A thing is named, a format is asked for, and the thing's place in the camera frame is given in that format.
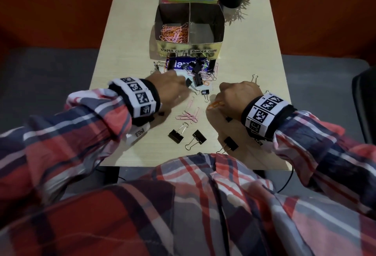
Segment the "person's right hand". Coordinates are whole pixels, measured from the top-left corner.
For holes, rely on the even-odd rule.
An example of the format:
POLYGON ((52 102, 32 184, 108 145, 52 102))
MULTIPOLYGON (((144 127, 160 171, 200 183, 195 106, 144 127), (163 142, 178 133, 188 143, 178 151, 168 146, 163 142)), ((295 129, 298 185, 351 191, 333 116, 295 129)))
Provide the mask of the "person's right hand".
MULTIPOLYGON (((222 82, 219 85, 219 93, 210 96, 210 103, 214 100, 222 100, 225 105, 221 111, 226 117, 241 122, 242 113, 247 106, 256 98, 263 95, 260 87, 252 82, 243 81, 237 83, 222 82)), ((225 118, 207 118, 213 127, 227 123, 225 118)))

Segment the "person's left hand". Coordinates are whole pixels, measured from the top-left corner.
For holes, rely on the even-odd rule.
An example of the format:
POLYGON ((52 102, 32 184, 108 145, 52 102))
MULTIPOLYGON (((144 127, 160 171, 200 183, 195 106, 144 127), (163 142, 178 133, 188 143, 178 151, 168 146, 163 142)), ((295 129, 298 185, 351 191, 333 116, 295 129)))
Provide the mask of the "person's left hand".
POLYGON ((182 102, 174 102, 174 76, 175 71, 170 70, 165 73, 155 72, 149 75, 146 80, 151 82, 159 95, 160 108, 159 112, 170 111, 182 102))

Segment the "person's left forearm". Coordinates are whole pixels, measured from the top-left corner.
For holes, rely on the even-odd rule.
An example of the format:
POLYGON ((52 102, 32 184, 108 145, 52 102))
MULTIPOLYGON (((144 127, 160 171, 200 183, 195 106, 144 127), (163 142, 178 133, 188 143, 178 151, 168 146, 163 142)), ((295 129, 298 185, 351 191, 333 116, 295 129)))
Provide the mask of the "person's left forearm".
POLYGON ((88 176, 130 130, 133 107, 120 89, 72 93, 67 109, 30 116, 0 134, 0 206, 33 195, 51 203, 74 181, 88 176))

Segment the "person's right forearm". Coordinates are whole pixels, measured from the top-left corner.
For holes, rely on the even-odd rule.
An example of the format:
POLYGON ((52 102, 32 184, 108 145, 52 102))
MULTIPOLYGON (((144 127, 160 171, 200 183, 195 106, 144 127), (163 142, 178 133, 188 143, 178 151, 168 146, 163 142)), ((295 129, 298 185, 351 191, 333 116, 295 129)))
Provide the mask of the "person's right forearm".
POLYGON ((376 220, 376 145, 354 141, 307 111, 272 125, 278 125, 273 152, 293 166, 303 186, 376 220))

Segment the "blue printed packet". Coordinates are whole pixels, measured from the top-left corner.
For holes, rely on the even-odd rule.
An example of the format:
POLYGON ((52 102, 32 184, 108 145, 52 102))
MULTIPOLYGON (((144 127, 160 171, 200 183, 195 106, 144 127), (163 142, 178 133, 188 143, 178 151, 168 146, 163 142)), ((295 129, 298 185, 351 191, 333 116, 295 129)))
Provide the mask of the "blue printed packet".
POLYGON ((173 57, 175 61, 173 69, 177 71, 184 71, 187 74, 194 74, 195 67, 200 64, 201 72, 208 72, 209 61, 205 58, 193 58, 193 57, 173 57))

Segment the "pile of black binder clips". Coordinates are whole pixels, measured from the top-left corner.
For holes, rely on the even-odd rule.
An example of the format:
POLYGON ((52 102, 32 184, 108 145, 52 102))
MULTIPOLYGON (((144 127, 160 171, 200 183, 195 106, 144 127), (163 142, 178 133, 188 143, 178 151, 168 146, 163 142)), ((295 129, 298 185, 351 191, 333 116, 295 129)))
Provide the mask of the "pile of black binder clips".
POLYGON ((195 73, 194 74, 188 74, 189 76, 193 77, 193 81, 195 83, 196 86, 204 86, 203 85, 203 80, 202 80, 202 77, 200 75, 200 64, 197 64, 195 69, 194 69, 195 73))

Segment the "cluster of pink paper clips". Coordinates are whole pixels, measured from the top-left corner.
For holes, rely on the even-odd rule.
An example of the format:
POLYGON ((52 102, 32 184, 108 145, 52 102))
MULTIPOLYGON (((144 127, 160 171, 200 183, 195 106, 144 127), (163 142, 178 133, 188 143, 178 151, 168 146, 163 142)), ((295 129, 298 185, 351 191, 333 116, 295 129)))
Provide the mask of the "cluster of pink paper clips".
POLYGON ((200 113, 200 107, 195 103, 195 97, 188 99, 186 107, 183 109, 180 115, 175 117, 179 121, 188 121, 190 124, 196 124, 198 122, 198 116, 200 113))
POLYGON ((214 81, 216 81, 217 73, 218 63, 215 60, 205 63, 203 69, 200 71, 203 85, 210 86, 214 81))

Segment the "left marker-printed wristband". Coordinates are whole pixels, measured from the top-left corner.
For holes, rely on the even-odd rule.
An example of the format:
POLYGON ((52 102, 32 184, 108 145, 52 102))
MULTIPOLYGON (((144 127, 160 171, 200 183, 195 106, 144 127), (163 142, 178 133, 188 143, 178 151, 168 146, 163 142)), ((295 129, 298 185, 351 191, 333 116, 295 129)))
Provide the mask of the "left marker-printed wristband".
POLYGON ((141 127, 154 120, 161 108, 161 100, 154 84, 135 77, 116 78, 109 89, 122 97, 132 117, 132 125, 141 127))

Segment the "marker-printed wristband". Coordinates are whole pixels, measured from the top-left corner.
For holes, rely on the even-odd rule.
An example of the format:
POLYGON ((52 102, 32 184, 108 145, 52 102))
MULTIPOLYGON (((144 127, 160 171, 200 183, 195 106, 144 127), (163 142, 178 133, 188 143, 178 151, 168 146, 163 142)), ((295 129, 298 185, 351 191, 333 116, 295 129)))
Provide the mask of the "marker-printed wristband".
POLYGON ((154 120, 161 108, 161 100, 154 84, 135 77, 116 78, 109 89, 122 97, 132 117, 132 125, 141 127, 154 120))
POLYGON ((252 100, 241 114, 241 123, 250 137, 272 141, 275 131, 297 109, 287 100, 267 92, 252 100))

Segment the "right marker-printed wristband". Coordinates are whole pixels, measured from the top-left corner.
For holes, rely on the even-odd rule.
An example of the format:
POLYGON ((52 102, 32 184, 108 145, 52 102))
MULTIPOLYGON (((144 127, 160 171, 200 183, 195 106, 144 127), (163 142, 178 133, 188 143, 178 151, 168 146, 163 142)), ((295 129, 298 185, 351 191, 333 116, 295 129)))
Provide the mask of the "right marker-printed wristband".
POLYGON ((241 114, 241 123, 250 137, 272 141, 275 131, 297 109, 287 100, 267 92, 252 100, 241 114))

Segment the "heap of orange paper clips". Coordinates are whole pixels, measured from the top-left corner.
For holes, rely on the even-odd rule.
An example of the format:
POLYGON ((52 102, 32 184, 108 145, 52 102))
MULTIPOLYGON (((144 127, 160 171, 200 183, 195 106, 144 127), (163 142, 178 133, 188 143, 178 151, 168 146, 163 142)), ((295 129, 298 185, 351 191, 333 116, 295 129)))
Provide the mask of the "heap of orange paper clips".
POLYGON ((183 25, 163 24, 159 39, 164 42, 187 44, 189 38, 189 23, 183 25))

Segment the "two-compartment cardboard organizer box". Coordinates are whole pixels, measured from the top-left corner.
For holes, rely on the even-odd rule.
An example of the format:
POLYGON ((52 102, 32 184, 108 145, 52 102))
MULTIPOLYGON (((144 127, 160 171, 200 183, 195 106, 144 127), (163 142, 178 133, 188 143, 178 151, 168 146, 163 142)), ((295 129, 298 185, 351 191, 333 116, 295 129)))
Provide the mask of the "two-compartment cardboard organizer box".
POLYGON ((225 18, 218 4, 197 2, 161 3, 154 21, 155 51, 161 57, 197 57, 217 59, 224 39, 225 18), (187 44, 159 39, 163 24, 189 23, 187 44))

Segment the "red plaid shirt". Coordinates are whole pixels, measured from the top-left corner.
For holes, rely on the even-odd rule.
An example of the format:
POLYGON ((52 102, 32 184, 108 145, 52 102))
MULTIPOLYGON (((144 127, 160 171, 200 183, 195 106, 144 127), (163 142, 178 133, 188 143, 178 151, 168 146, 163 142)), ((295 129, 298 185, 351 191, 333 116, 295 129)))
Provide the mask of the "red plaid shirt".
POLYGON ((31 209, 0 230, 0 256, 376 256, 376 221, 198 154, 31 209))

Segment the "black chair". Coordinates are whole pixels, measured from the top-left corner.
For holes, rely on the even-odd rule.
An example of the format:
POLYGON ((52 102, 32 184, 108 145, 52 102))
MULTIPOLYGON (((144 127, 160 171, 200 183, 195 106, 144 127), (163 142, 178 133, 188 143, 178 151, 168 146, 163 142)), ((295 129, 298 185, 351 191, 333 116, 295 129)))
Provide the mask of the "black chair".
POLYGON ((376 145, 376 66, 352 79, 352 96, 364 140, 376 145))

